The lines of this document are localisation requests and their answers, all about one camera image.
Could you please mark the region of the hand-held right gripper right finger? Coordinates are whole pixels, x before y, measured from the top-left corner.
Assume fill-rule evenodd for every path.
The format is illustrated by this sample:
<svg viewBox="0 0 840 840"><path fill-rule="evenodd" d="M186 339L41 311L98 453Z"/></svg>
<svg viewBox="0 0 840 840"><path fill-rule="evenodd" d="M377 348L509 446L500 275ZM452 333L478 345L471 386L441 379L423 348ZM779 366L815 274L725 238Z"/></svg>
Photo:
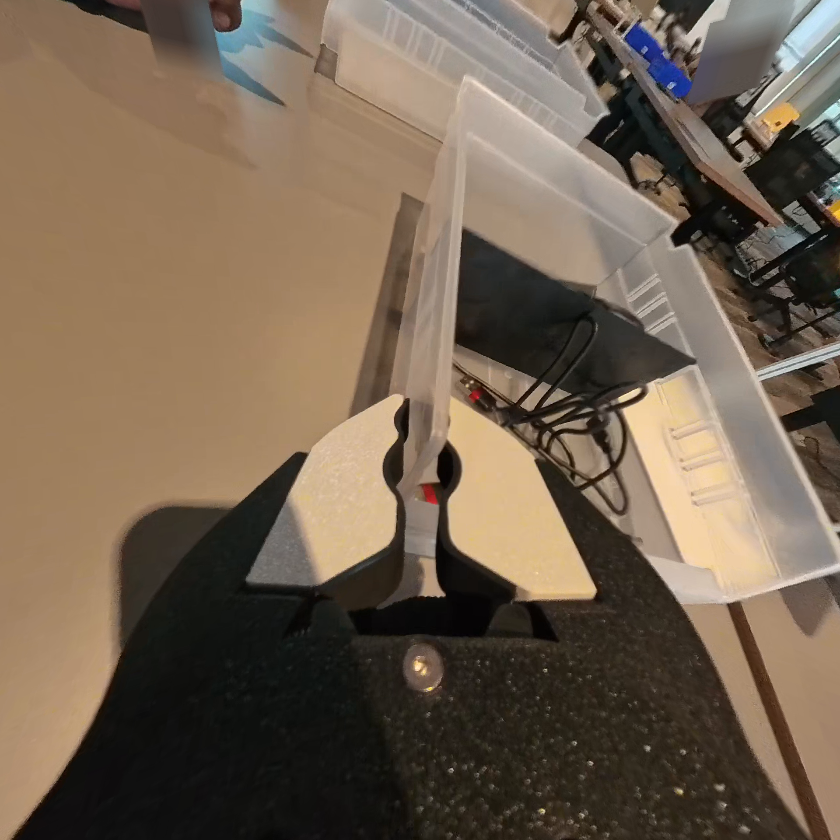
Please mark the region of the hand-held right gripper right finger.
<svg viewBox="0 0 840 840"><path fill-rule="evenodd" d="M446 503L455 550L512 586L517 601L592 601L596 587L521 442L474 410L449 412L460 468Z"/></svg>

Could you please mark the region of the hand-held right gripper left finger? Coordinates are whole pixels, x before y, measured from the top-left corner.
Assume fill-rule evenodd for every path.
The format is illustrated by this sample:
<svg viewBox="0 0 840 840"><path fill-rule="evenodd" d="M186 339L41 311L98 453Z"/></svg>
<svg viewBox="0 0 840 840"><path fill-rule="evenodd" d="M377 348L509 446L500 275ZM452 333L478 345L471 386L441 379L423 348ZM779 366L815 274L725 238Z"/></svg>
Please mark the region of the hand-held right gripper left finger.
<svg viewBox="0 0 840 840"><path fill-rule="evenodd" d="M280 511L248 572L248 586L292 592L337 592L355 574L395 550L385 585L402 579L404 397L390 395L322 437L303 460Z"/></svg>

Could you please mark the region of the clear plastic bin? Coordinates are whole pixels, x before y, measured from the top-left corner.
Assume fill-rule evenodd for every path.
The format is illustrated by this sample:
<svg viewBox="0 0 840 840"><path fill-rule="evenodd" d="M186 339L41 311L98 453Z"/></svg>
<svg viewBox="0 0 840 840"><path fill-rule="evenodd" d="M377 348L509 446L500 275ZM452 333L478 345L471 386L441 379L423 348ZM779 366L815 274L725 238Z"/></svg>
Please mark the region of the clear plastic bin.
<svg viewBox="0 0 840 840"><path fill-rule="evenodd" d="M838 537L698 258L666 211L466 76L413 243L392 392L409 401L406 488L449 428L462 239L585 287L694 360L627 413L651 523L724 602L838 573Z"/></svg>
<svg viewBox="0 0 840 840"><path fill-rule="evenodd" d="M466 78L573 147L608 113L574 49L520 2L330 1L336 84L443 140Z"/></svg>

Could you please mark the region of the black divider panel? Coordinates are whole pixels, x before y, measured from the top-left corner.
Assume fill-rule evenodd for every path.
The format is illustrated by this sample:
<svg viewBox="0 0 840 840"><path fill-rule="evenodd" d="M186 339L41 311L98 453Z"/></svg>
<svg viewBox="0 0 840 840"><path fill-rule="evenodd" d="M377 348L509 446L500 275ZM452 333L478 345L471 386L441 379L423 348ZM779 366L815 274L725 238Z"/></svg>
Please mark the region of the black divider panel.
<svg viewBox="0 0 840 840"><path fill-rule="evenodd" d="M696 361L638 322L464 228L455 342L569 393L650 383Z"/></svg>

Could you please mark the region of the wooden desk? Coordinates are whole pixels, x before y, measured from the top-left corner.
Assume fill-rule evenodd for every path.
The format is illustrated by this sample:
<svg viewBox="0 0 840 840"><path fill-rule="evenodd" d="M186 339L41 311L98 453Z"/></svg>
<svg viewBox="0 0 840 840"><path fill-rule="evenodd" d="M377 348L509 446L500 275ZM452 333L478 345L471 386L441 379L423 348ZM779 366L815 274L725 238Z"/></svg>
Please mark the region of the wooden desk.
<svg viewBox="0 0 840 840"><path fill-rule="evenodd" d="M595 46L605 44L617 62L630 74L641 96L664 124L664 133L680 149L682 160L705 176L735 202L770 228L782 225L782 217L774 211L762 193L740 169L728 149L711 129L684 102L672 99L649 75L643 61L625 45L606 19L591 4L585 9L590 25L600 37Z"/></svg>

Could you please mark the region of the black office chair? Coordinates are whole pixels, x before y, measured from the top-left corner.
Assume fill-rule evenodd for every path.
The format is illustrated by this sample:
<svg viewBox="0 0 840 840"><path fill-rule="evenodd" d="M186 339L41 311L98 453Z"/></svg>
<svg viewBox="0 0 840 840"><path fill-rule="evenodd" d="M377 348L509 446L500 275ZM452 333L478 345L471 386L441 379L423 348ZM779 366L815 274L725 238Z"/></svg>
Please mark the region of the black office chair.
<svg viewBox="0 0 840 840"><path fill-rule="evenodd" d="M838 175L839 162L813 131L804 129L777 139L744 173L769 204L781 209Z"/></svg>

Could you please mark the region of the blue plastic bin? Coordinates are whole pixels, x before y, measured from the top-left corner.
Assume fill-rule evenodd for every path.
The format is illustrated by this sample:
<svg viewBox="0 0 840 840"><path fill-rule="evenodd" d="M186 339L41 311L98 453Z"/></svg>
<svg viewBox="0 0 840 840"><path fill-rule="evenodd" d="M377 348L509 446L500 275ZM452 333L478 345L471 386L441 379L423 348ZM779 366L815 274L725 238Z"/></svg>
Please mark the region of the blue plastic bin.
<svg viewBox="0 0 840 840"><path fill-rule="evenodd" d="M640 23L635 23L632 27L628 28L623 38L626 45L647 62L665 58L665 52L659 42L657 42L656 37L648 32Z"/></svg>
<svg viewBox="0 0 840 840"><path fill-rule="evenodd" d="M666 56L654 56L648 62L647 71L658 86L668 91L674 98L684 98L690 91L691 79Z"/></svg>

